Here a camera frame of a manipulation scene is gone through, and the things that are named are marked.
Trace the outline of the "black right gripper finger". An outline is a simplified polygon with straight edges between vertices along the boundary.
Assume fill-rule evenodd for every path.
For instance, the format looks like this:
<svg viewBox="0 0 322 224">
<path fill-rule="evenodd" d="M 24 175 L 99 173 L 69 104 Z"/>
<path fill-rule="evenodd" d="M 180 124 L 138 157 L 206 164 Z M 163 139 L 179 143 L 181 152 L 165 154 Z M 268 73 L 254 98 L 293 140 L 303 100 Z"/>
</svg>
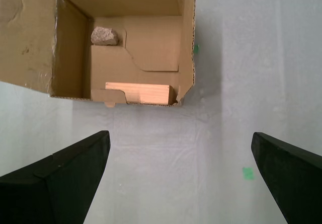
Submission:
<svg viewBox="0 0 322 224">
<path fill-rule="evenodd" d="M 103 130 L 1 176 L 1 223 L 83 223 L 109 151 Z"/>
<path fill-rule="evenodd" d="M 251 150 L 288 223 L 321 223 L 321 156 L 262 132 Z"/>
</svg>

